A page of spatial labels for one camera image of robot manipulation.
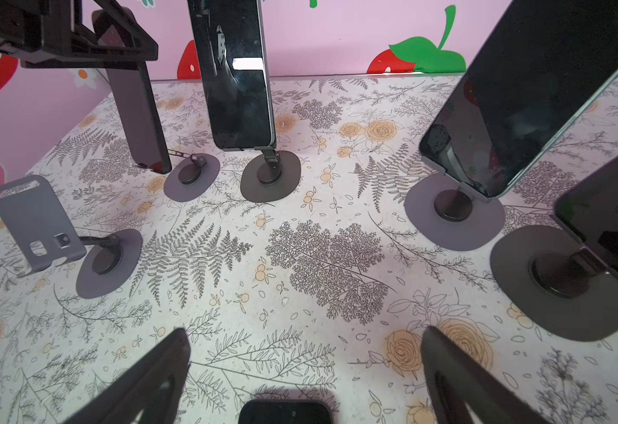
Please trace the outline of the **black smartphone front stand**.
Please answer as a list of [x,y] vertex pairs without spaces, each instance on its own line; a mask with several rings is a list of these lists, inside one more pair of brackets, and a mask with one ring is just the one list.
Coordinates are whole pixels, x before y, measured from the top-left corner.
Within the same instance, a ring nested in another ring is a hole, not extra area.
[[321,402],[256,399],[241,409],[238,424],[332,424],[330,410]]

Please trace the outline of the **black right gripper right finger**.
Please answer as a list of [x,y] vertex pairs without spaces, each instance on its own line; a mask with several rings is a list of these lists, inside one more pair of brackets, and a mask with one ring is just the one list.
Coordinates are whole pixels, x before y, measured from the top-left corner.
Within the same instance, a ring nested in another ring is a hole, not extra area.
[[420,346],[427,391],[439,423],[545,423],[438,328],[429,326]]

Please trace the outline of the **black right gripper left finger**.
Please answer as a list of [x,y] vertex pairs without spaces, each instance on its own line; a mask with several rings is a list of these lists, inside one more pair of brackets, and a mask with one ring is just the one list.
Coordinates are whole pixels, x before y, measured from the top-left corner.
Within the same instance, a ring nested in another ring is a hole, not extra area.
[[188,375],[191,346],[173,330],[69,423],[173,423]]

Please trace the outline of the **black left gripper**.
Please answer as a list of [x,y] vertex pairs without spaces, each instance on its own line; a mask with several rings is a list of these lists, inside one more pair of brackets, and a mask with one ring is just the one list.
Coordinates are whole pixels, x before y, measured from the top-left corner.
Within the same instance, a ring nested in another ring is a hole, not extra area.
[[158,58],[157,42],[117,1],[98,1],[93,27],[81,1],[0,0],[0,53],[33,69],[131,69]]

